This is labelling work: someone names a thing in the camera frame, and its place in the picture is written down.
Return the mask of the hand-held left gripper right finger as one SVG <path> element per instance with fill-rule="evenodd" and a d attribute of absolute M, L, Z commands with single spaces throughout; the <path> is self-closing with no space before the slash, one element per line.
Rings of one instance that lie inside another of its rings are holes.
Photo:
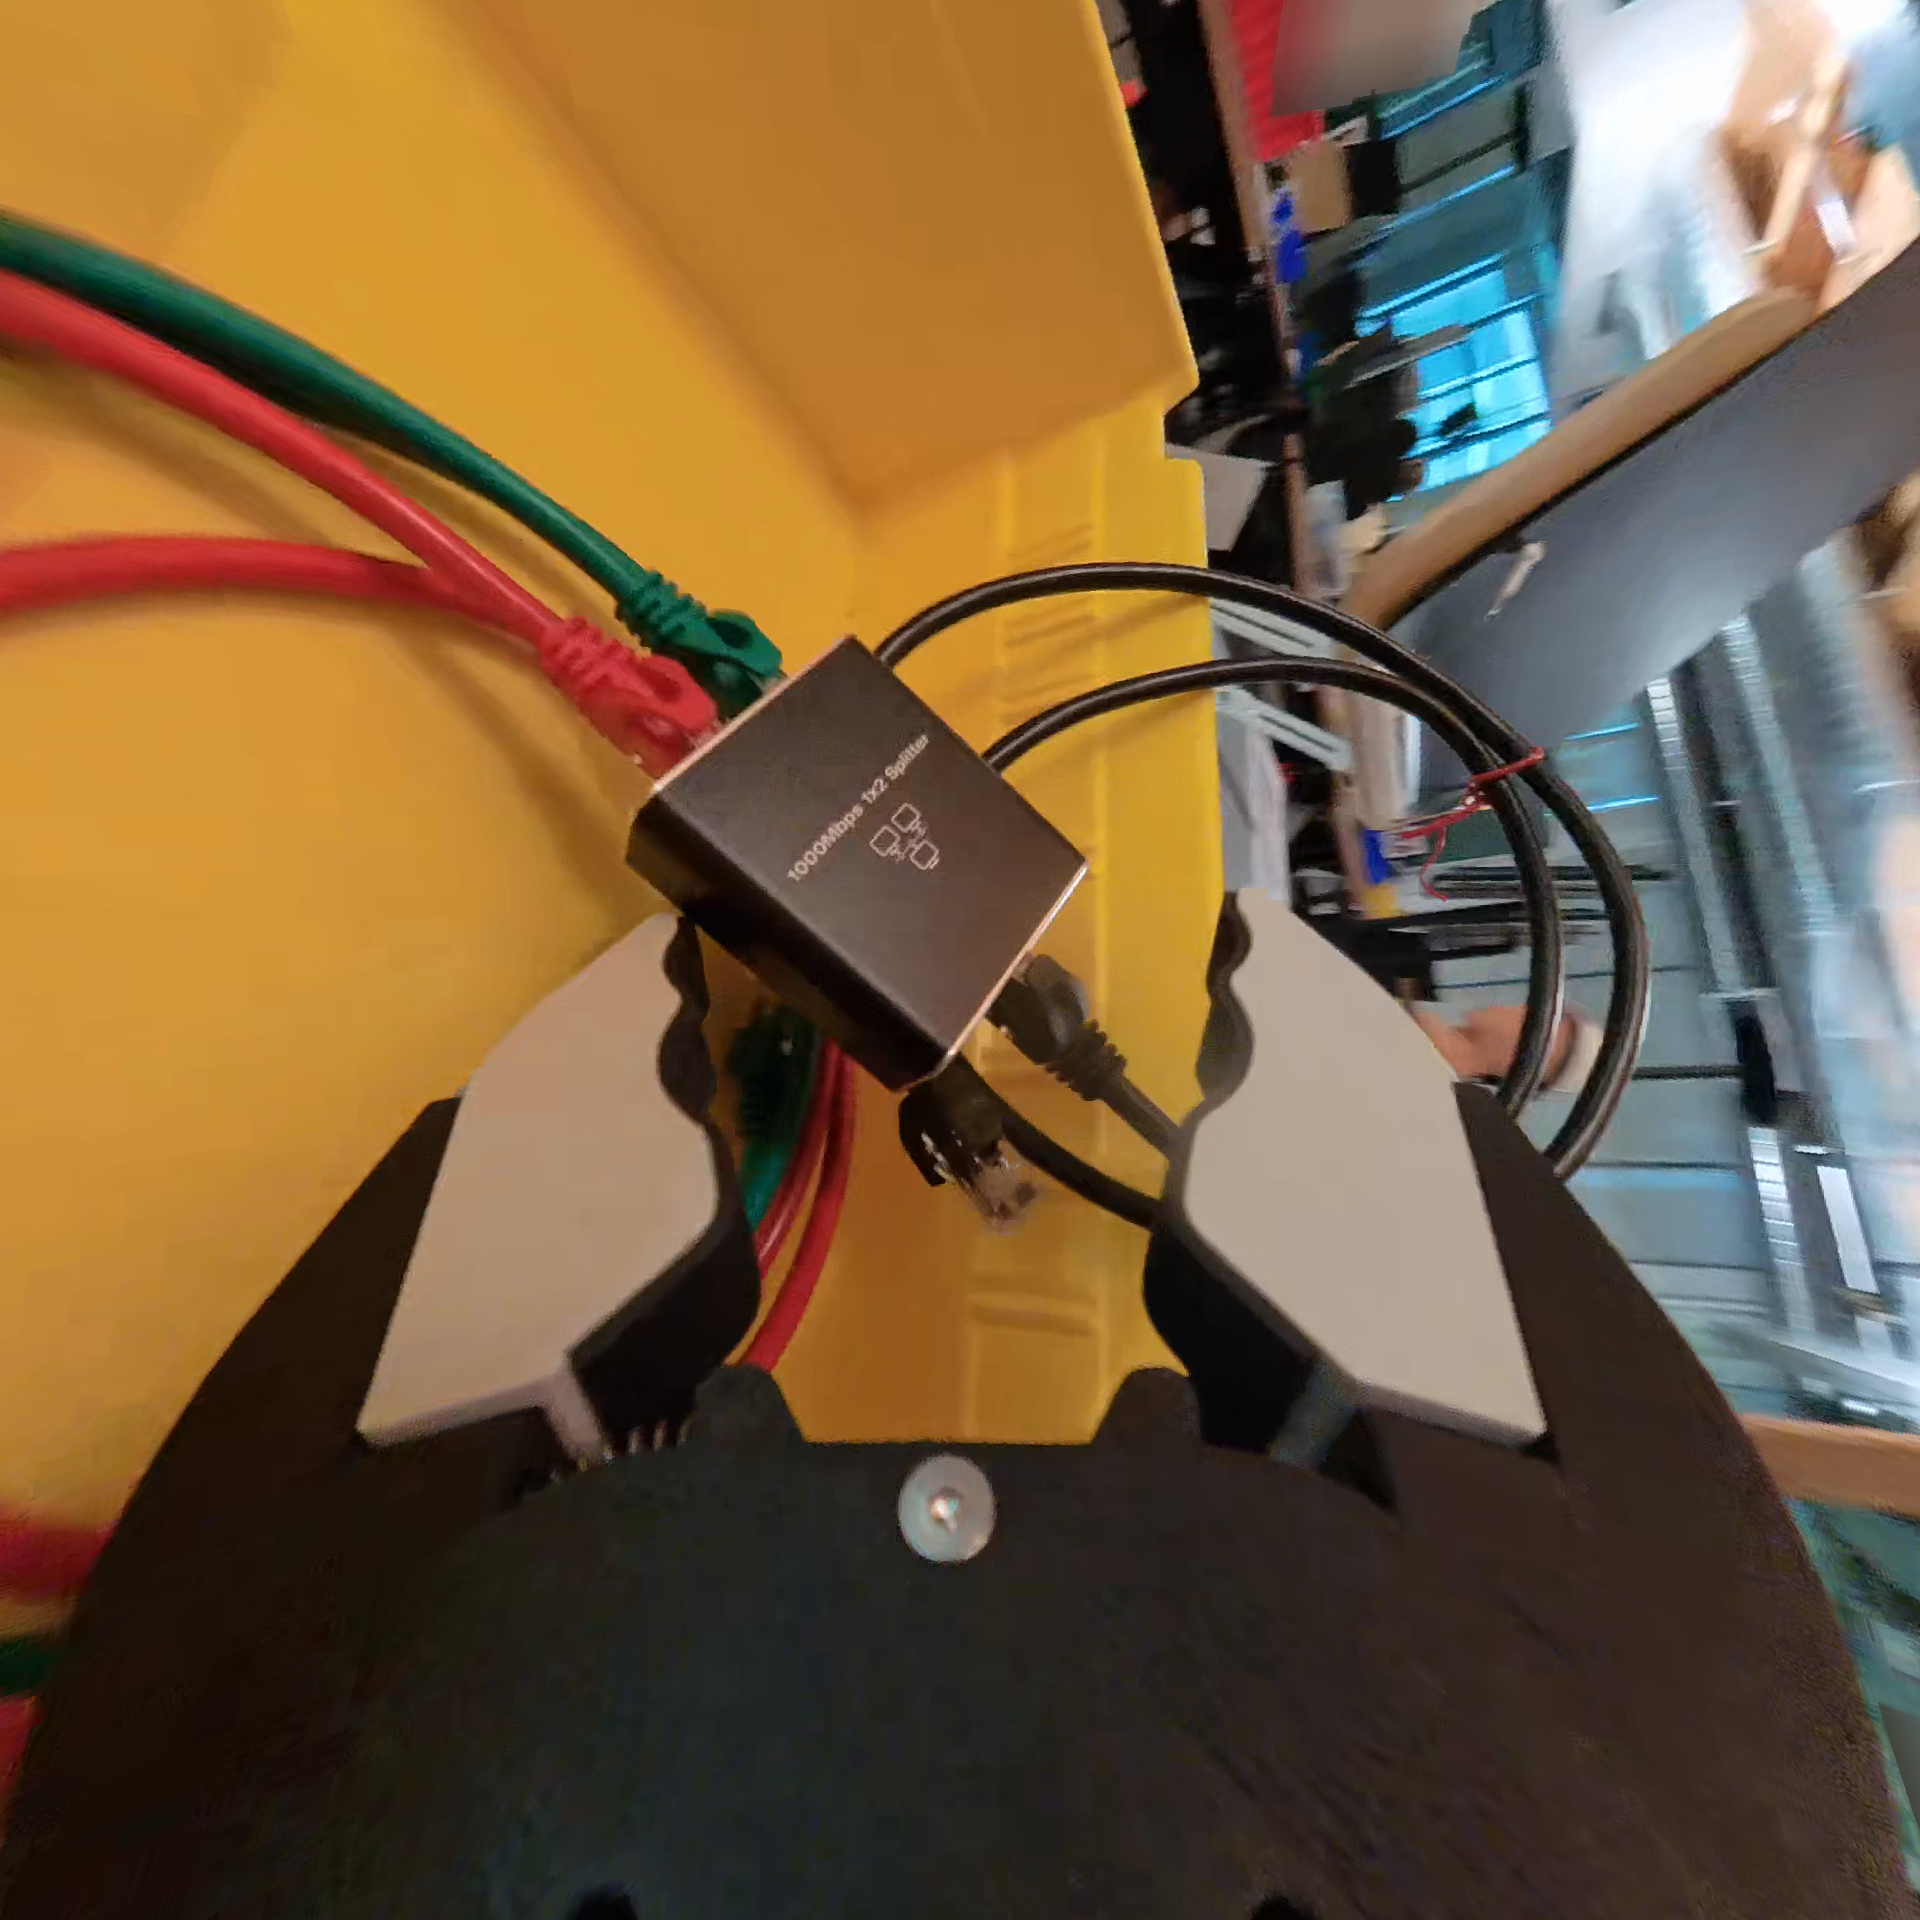
<path fill-rule="evenodd" d="M 1143 1265 L 1204 1443 L 1314 1467 L 1369 1416 L 1540 1443 L 1453 1069 L 1273 895 L 1225 898 L 1208 994 Z"/>

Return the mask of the wood framed dark board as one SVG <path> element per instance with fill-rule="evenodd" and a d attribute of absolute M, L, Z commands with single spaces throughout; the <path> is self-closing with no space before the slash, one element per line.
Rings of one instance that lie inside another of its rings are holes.
<path fill-rule="evenodd" d="M 1918 461 L 1918 248 L 1816 312 L 1721 312 L 1373 555 L 1343 608 L 1556 749 Z"/>

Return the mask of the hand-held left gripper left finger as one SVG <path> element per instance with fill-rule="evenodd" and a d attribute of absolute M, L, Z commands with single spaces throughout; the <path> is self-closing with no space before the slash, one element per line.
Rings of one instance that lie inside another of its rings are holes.
<path fill-rule="evenodd" d="M 493 1044 L 454 1102 L 363 1443 L 536 1416 L 604 1463 L 684 1437 L 761 1304 L 708 1013 L 697 927 L 654 917 Z"/>

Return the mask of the yellow plastic bin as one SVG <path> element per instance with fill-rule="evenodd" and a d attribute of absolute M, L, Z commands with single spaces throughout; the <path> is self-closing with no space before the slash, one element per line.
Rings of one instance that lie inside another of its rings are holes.
<path fill-rule="evenodd" d="M 791 665 L 1201 560 L 1092 5 L 6 5 L 6 212 L 340 356 Z M 6 1508 L 114 1519 L 435 1100 L 653 899 L 491 636 L 6 621 Z"/>

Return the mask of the black ethernet splitter box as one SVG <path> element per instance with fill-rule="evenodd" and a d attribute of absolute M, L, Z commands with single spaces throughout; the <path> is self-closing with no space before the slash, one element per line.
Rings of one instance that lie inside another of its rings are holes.
<path fill-rule="evenodd" d="M 1089 872 L 856 636 L 657 781 L 628 866 L 887 1091 L 948 1069 Z"/>

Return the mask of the red white twist tie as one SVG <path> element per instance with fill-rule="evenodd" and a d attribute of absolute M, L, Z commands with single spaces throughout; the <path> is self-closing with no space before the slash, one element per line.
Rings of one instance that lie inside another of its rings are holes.
<path fill-rule="evenodd" d="M 1475 813 L 1486 813 L 1491 809 L 1491 798 L 1508 785 L 1519 781 L 1522 774 L 1535 772 L 1545 762 L 1545 749 L 1532 749 L 1531 753 L 1505 762 L 1493 770 L 1486 770 L 1480 774 L 1473 774 L 1462 792 L 1439 813 L 1431 813 L 1430 820 L 1416 821 L 1413 826 L 1404 829 L 1406 839 L 1416 839 L 1426 846 L 1423 864 L 1419 866 L 1419 886 L 1426 899 L 1447 901 L 1449 898 L 1436 883 L 1436 866 L 1441 856 L 1447 852 L 1447 838 L 1454 826 L 1473 820 Z"/>

